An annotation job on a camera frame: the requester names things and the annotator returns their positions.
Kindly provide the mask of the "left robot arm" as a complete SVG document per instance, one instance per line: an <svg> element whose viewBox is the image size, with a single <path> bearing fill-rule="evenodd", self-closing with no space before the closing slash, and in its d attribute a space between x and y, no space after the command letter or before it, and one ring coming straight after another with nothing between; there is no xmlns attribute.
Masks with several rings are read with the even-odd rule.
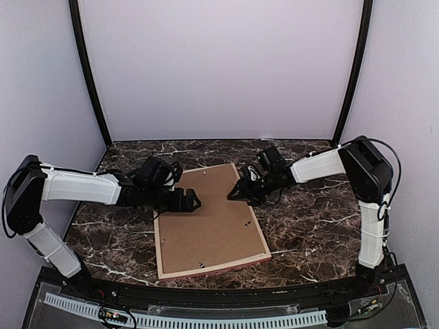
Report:
<svg viewBox="0 0 439 329"><path fill-rule="evenodd" d="M191 213L202 202L192 188L176 187L182 176L178 162L150 156L127 173L116 169L93 172L56 167L28 155L3 190L1 221L5 235L22 236L52 264L82 299L97 285L80 257L55 233L40 213L43 202L95 202L118 207L150 207L157 214Z"/></svg>

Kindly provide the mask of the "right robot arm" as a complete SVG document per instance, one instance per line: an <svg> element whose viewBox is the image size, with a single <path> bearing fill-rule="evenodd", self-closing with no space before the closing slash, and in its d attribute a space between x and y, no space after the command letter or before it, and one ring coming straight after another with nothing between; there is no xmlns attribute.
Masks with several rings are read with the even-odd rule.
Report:
<svg viewBox="0 0 439 329"><path fill-rule="evenodd" d="M379 140L358 136L344 144L320 152L311 152L295 162L288 162L275 146L257 154L261 174L253 165L242 168L242 177L228 194L230 201L245 201L250 206L266 205L269 195L282 193L299 184L344 174L361 210L361 245L358 263L375 269L384 259L389 235L392 200L401 181L390 162L376 148Z"/></svg>

